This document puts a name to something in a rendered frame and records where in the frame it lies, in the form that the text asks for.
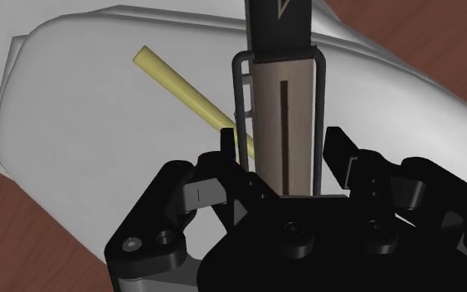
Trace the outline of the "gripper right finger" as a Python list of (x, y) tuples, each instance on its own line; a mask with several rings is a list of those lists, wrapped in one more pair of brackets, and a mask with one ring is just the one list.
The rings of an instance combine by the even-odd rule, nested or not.
[(421, 157), (399, 164), (360, 149), (339, 127), (329, 127), (323, 159), (339, 186), (361, 207), (378, 250), (446, 253), (467, 250), (467, 182)]

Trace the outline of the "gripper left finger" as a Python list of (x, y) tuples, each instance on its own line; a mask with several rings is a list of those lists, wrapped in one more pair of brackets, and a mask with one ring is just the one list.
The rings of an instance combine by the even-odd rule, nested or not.
[(233, 130), (221, 130), (221, 148), (196, 163), (165, 163), (105, 245), (112, 280), (138, 280), (177, 269), (188, 258), (183, 232), (198, 210), (210, 207), (226, 231), (277, 194), (235, 158)]

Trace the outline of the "yellow stick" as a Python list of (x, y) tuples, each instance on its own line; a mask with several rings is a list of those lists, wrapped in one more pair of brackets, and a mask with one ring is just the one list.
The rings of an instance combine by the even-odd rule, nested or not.
[(147, 46), (139, 49), (133, 63), (215, 130), (232, 128), (238, 141), (236, 123)]

